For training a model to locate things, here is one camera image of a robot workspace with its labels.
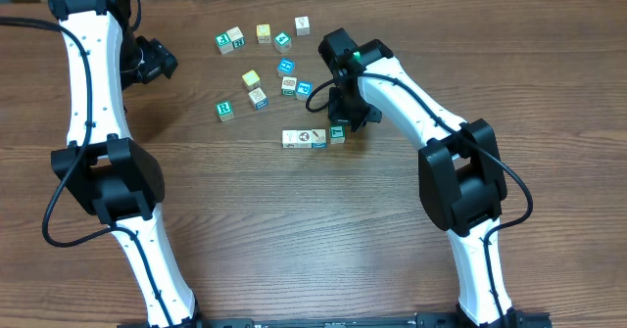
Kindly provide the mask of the green seven block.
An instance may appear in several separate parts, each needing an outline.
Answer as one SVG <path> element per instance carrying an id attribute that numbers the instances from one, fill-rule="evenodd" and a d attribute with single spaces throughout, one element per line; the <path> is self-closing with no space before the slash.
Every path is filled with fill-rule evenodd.
<path id="1" fill-rule="evenodd" d="M 329 140 L 331 144 L 343 144 L 346 140 L 346 131 L 343 125 L 331 125 L 329 127 Z"/>

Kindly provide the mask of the white feather block blue X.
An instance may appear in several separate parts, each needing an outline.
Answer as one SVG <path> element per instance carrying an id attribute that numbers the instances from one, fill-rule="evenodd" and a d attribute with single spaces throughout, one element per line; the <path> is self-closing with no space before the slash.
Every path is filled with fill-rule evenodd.
<path id="1" fill-rule="evenodd" d="M 313 148 L 326 148 L 327 147 L 326 130 L 324 128 L 312 130 L 312 147 Z"/>

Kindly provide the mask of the white block brown picture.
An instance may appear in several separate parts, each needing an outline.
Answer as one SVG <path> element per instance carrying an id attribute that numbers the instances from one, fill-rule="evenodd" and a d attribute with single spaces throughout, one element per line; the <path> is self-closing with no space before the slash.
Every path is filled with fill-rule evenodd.
<path id="1" fill-rule="evenodd" d="M 298 148 L 310 148 L 312 144 L 312 131 L 310 129 L 297 131 Z"/>

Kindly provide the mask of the blue top letter block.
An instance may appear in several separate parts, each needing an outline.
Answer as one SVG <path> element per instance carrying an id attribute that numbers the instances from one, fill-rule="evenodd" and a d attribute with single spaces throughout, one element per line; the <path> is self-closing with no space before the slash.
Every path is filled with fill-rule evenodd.
<path id="1" fill-rule="evenodd" d="M 281 141 L 283 148 L 296 148 L 298 146 L 298 131 L 283 130 Z"/>

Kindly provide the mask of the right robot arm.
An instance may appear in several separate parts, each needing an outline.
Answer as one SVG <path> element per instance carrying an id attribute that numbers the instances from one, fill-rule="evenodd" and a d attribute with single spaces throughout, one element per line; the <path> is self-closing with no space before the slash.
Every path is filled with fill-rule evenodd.
<path id="1" fill-rule="evenodd" d="M 430 98 L 380 40 L 358 45 L 339 28 L 318 53 L 333 75 L 324 107 L 352 131 L 387 117 L 417 151 L 419 198 L 451 242 L 459 280 L 460 321 L 507 327 L 514 310 L 503 280 L 498 232 L 507 189 L 492 127 L 448 112 Z"/>

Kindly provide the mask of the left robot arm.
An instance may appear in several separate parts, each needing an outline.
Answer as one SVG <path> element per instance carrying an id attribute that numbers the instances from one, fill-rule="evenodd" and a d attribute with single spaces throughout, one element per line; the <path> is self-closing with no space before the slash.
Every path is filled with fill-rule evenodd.
<path id="1" fill-rule="evenodd" d="M 183 279 L 163 220 L 158 161 L 132 138 L 125 88 L 171 77 L 175 56 L 135 35 L 131 0 L 48 0 L 69 59 L 72 116 L 67 146 L 51 166 L 82 208 L 119 242 L 147 308 L 148 327 L 199 327 L 196 298 Z"/>

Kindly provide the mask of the blue P block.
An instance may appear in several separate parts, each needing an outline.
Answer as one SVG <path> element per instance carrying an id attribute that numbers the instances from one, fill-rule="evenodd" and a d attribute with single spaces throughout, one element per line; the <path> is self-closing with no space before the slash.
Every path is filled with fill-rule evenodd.
<path id="1" fill-rule="evenodd" d="M 299 81 L 296 87 L 296 98 L 307 101 L 313 91 L 313 85 L 307 81 Z"/>

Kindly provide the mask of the white block blue side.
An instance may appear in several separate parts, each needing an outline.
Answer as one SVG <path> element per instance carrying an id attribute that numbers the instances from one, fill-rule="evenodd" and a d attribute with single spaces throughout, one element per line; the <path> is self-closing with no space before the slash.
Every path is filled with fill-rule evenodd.
<path id="1" fill-rule="evenodd" d="M 256 110 L 265 107 L 268 99 L 261 87 L 257 87 L 248 93 L 249 99 Z"/>

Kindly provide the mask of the green triangle block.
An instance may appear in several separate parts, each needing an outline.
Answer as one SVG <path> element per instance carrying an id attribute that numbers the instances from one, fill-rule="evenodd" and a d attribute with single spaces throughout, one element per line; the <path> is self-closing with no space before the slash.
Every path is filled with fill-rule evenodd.
<path id="1" fill-rule="evenodd" d="M 285 54 L 292 48 L 292 38 L 285 31 L 281 31 L 273 38 L 273 45 L 279 53 Z"/>

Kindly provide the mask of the white block back right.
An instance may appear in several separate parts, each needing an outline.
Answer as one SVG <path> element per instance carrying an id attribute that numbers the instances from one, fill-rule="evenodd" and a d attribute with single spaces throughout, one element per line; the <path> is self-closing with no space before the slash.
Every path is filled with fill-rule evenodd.
<path id="1" fill-rule="evenodd" d="M 310 21 L 307 16 L 297 17 L 295 19 L 296 34 L 298 36 L 306 36 L 311 33 Z"/>

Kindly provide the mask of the yellow top block front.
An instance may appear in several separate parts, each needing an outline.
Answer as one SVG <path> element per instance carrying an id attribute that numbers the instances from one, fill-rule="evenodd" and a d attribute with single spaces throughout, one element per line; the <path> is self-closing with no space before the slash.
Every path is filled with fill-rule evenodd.
<path id="1" fill-rule="evenodd" d="M 242 75 L 242 79 L 246 88 L 249 91 L 255 90 L 261 87 L 261 79 L 254 70 L 249 70 Z"/>

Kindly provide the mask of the yellow block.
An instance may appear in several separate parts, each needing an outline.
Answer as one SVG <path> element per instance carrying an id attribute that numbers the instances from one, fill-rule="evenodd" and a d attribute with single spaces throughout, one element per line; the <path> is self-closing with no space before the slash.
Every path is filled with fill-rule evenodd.
<path id="1" fill-rule="evenodd" d="M 256 25 L 256 35 L 259 44 L 269 44 L 272 42 L 270 25 L 267 23 Z"/>
<path id="2" fill-rule="evenodd" d="M 249 91 L 255 90 L 261 87 L 261 79 L 254 70 L 249 70 L 242 75 L 242 79 L 246 88 Z"/>

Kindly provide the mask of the green R block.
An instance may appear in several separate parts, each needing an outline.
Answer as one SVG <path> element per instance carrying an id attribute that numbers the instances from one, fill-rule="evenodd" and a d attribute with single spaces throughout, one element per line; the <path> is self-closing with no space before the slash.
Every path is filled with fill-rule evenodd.
<path id="1" fill-rule="evenodd" d="M 229 101 L 217 103 L 216 109 L 220 121 L 225 122 L 234 118 L 234 112 Z"/>

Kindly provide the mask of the yellow top block back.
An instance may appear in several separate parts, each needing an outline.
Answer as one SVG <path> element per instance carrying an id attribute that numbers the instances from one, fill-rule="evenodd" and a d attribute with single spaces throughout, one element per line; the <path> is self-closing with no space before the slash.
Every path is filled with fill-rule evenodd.
<path id="1" fill-rule="evenodd" d="M 270 25 L 267 23 L 256 25 L 256 35 L 259 44 L 269 44 L 272 42 Z"/>

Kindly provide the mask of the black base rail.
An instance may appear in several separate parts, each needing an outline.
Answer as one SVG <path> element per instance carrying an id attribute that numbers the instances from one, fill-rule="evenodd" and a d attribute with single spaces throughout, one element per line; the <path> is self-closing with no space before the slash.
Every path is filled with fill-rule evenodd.
<path id="1" fill-rule="evenodd" d="M 506 326 L 513 328 L 551 328 L 548 313 L 511 311 L 506 314 Z M 461 312 L 417 313 L 407 317 L 336 318 L 304 320 L 254 321 L 250 318 L 196 319 L 170 327 L 185 328 L 457 328 L 504 327 L 499 322 L 475 326 Z"/>

